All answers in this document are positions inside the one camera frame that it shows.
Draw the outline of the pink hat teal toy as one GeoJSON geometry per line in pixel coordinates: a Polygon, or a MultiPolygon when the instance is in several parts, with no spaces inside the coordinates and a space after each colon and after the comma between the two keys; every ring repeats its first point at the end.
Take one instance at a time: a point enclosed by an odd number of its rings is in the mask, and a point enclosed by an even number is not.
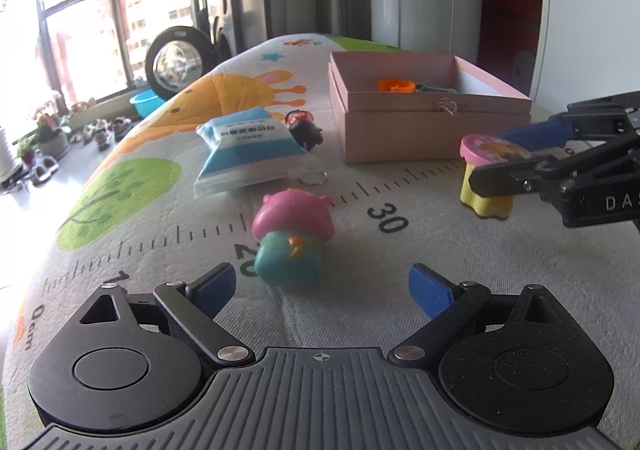
{"type": "Polygon", "coordinates": [[[275,287],[316,283],[324,245],[334,238],[331,198],[299,189],[265,194],[252,223],[254,270],[275,287]]]}

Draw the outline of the pink lid yellow cup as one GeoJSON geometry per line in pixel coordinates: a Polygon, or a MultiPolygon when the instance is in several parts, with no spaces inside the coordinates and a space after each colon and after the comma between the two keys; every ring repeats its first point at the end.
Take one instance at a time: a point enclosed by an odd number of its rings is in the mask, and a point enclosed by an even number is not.
{"type": "Polygon", "coordinates": [[[534,158],[532,152],[494,136],[464,136],[460,142],[464,173],[459,199],[483,219],[506,220],[514,202],[508,174],[534,158]]]}

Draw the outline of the blue white tissue pack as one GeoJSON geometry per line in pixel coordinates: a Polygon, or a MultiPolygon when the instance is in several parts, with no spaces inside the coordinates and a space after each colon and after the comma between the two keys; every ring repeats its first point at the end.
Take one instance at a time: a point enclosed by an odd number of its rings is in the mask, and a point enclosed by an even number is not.
{"type": "Polygon", "coordinates": [[[198,126],[196,133],[209,147],[194,182],[197,197],[301,177],[321,169],[319,159],[262,107],[213,118],[198,126]]]}

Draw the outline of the teal plastic crank toy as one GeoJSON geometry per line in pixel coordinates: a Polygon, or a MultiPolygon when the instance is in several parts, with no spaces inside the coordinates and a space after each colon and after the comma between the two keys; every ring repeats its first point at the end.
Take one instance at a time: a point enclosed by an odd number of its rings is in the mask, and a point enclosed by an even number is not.
{"type": "Polygon", "coordinates": [[[418,93],[458,93],[454,88],[429,86],[428,84],[421,84],[420,82],[416,84],[414,91],[418,93]]]}

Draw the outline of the black red doll keychain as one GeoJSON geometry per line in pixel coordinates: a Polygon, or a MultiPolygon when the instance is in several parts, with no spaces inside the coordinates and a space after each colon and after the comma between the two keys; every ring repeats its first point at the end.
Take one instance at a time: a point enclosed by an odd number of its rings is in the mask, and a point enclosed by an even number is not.
{"type": "Polygon", "coordinates": [[[286,114],[284,122],[297,144],[307,152],[323,143],[322,130],[308,110],[292,110],[286,114]]]}

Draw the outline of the orange plastic toy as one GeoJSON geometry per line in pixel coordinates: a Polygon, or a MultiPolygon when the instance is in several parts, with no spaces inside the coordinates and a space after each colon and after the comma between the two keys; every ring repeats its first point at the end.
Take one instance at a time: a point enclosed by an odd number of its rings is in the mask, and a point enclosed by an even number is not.
{"type": "Polygon", "coordinates": [[[396,93],[414,93],[416,92],[416,83],[410,79],[402,78],[382,78],[376,84],[378,91],[396,92],[396,93]]]}

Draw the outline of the colourful play mat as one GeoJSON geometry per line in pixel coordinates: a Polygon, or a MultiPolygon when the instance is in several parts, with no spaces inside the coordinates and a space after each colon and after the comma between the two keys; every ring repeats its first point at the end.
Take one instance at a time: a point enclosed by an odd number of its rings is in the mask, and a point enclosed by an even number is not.
{"type": "Polygon", "coordinates": [[[137,125],[58,226],[10,449],[639,443],[639,106],[293,35],[137,125]]]}

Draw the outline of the blue plastic basin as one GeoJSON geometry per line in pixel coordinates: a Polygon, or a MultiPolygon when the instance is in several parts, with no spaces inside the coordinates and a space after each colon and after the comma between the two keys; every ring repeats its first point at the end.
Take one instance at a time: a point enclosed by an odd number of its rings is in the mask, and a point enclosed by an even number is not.
{"type": "Polygon", "coordinates": [[[152,89],[146,89],[129,99],[130,105],[141,118],[147,118],[165,103],[152,89]]]}

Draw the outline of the pink cardboard box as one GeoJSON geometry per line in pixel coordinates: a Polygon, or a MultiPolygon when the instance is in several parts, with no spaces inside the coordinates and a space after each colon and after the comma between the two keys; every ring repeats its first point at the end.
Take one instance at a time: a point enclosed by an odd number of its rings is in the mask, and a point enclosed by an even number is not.
{"type": "Polygon", "coordinates": [[[528,96],[455,55],[334,51],[329,94],[349,164],[454,158],[464,136],[526,126],[532,110],[528,96]],[[381,92],[382,78],[458,93],[381,92]]]}

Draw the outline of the grey flower pot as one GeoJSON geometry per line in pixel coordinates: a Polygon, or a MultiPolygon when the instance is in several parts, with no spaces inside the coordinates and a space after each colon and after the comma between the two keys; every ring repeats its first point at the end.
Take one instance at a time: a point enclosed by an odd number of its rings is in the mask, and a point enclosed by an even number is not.
{"type": "Polygon", "coordinates": [[[62,128],[42,127],[38,129],[37,136],[38,147],[43,156],[61,159],[70,149],[67,133],[62,128]]]}

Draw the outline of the round black mirror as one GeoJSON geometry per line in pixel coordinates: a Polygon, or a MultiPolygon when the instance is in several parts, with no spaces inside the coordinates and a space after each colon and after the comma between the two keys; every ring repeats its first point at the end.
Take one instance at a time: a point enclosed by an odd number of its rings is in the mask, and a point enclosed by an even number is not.
{"type": "Polygon", "coordinates": [[[172,26],[146,51],[146,81],[157,96],[168,101],[210,72],[217,60],[216,48],[204,32],[191,26],[172,26]]]}

